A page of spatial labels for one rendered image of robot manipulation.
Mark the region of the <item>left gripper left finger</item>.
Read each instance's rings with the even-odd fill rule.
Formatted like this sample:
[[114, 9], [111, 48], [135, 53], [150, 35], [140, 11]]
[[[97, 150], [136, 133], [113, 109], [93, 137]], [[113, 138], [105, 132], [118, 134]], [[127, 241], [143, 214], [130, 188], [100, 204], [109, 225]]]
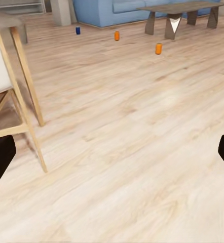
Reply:
[[0, 137], [0, 179], [16, 154], [14, 138], [11, 135]]

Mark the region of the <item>trash can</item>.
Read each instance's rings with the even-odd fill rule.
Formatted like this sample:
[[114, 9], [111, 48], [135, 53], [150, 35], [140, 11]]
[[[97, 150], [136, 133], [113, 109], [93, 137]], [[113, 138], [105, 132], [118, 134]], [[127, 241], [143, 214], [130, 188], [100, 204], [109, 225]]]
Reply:
[[21, 44], [26, 44], [27, 43], [27, 36], [26, 36], [26, 30], [25, 30], [25, 24], [22, 26], [17, 26], [17, 31], [20, 37]]

